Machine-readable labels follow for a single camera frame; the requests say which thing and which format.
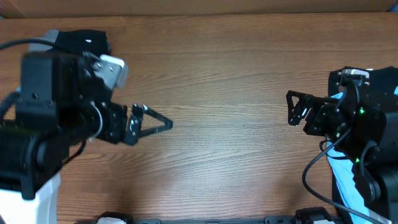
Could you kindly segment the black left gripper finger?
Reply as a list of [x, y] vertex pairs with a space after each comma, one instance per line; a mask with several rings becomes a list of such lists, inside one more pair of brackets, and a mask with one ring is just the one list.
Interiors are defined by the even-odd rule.
[[158, 111], [153, 110], [147, 105], [143, 105], [142, 107], [143, 115], [149, 118], [150, 126], [146, 129], [140, 130], [140, 138], [148, 137], [153, 134], [159, 134], [173, 128], [174, 122], [171, 119], [160, 114]]
[[144, 108], [141, 105], [133, 104], [129, 121], [126, 125], [124, 143], [130, 146], [135, 145], [141, 135], [141, 126], [144, 117]]

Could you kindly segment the black t-shirt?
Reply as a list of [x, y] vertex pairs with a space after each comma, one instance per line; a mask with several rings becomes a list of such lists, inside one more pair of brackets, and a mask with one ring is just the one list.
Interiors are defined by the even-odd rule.
[[71, 52], [91, 52], [96, 56], [109, 55], [110, 43], [105, 31], [82, 29], [73, 31], [49, 30], [44, 38]]

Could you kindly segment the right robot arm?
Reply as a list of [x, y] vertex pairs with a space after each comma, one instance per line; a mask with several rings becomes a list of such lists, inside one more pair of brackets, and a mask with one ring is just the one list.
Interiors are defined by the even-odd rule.
[[342, 85], [339, 99], [288, 91], [288, 123], [304, 119], [307, 135], [327, 137], [352, 162], [365, 207], [397, 223], [397, 95], [352, 80]]

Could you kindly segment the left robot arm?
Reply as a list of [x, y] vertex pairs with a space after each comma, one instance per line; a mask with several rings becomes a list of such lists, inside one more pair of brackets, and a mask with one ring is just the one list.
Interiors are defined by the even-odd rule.
[[88, 141], [135, 145], [172, 128], [167, 117], [135, 104], [113, 103], [128, 66], [110, 55], [29, 52], [21, 85], [1, 103], [1, 222], [56, 223], [60, 171]]

